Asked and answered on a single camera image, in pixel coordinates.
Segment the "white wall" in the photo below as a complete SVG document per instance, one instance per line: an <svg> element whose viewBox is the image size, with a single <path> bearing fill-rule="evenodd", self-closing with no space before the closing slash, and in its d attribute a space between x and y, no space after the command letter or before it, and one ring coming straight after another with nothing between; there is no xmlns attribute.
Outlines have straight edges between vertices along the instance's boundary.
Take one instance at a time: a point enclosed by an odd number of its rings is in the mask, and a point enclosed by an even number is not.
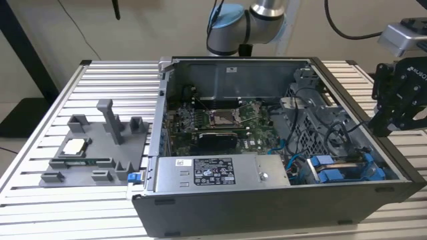
<svg viewBox="0 0 427 240"><path fill-rule="evenodd" d="M351 36L376 33L403 18L427 16L427 10L415 0L329 0L328 6L337 29ZM377 37L365 40L341 38L327 22L324 1L300 1L288 56L355 60L365 71L372 72L377 63L395 60L376 41Z"/></svg>
<svg viewBox="0 0 427 240"><path fill-rule="evenodd" d="M96 59L57 0L9 0L41 61L62 87L82 59ZM205 27L213 0L61 0L102 60L157 60L161 56L205 56ZM226 0L245 7L253 0ZM388 22L425 16L415 0L329 0L333 21L348 35L384 29ZM332 31L323 0L301 0L287 56L356 60L368 71L393 60L376 39L345 40ZM256 45L255 56L273 56L275 45Z"/></svg>
<svg viewBox="0 0 427 240"><path fill-rule="evenodd" d="M233 0L248 7L252 0ZM82 59L96 60L56 0L9 0L46 70L62 87ZM205 29L212 0L61 0L102 60L157 60L161 56L205 56ZM275 46L253 55L273 56Z"/></svg>
<svg viewBox="0 0 427 240"><path fill-rule="evenodd" d="M0 31L0 103L41 97L38 88Z"/></svg>

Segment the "power supply label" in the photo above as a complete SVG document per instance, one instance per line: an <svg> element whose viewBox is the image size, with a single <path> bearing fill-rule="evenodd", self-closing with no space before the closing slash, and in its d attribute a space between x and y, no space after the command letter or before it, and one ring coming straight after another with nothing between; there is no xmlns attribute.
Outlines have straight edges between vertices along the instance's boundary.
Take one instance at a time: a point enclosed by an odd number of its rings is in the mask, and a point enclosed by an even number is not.
<svg viewBox="0 0 427 240"><path fill-rule="evenodd" d="M236 184L233 160L225 158L198 158L193 160L193 184Z"/></svg>

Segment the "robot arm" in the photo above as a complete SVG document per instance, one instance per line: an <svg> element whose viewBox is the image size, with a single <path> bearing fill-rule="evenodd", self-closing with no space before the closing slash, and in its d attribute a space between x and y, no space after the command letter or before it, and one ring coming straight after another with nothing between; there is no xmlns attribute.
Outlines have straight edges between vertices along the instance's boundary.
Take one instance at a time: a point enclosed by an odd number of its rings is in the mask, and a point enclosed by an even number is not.
<svg viewBox="0 0 427 240"><path fill-rule="evenodd" d="M231 56L240 44L267 44L284 29L284 1L256 0L248 10L220 4L209 19L205 47L217 56Z"/></svg>
<svg viewBox="0 0 427 240"><path fill-rule="evenodd" d="M383 31L377 43L400 61L376 66L372 99L375 116L368 128L379 137L392 131L427 128L427 17L405 18Z"/></svg>

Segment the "aluminum extrusion table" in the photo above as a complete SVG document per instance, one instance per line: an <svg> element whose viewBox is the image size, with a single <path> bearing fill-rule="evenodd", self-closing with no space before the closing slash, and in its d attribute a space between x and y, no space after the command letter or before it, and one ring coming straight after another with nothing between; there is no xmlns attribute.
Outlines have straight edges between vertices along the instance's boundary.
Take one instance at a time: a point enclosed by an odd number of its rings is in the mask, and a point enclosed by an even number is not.
<svg viewBox="0 0 427 240"><path fill-rule="evenodd" d="M357 65L323 62L369 116L372 79ZM68 132L72 114L89 122L104 120L98 99L113 99L122 121L140 116L153 121L158 88L156 61L93 61L78 66L61 94L0 179L0 239L148 240L125 186L40 188L40 174ZM389 136L419 173L427 178L427 134L393 132ZM148 152L149 136L145 143ZM224 234L185 239L427 239L427 188L403 203L383 206L357 225Z"/></svg>

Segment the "motherboard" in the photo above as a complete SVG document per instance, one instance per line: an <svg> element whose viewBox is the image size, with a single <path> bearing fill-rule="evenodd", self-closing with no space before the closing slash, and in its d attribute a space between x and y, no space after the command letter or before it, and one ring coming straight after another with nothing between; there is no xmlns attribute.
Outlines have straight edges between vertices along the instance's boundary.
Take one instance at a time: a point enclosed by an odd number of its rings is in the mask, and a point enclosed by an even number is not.
<svg viewBox="0 0 427 240"><path fill-rule="evenodd" d="M259 99L228 104L198 99L182 103L168 111L170 155L265 155L273 149L281 150L268 107Z"/></svg>

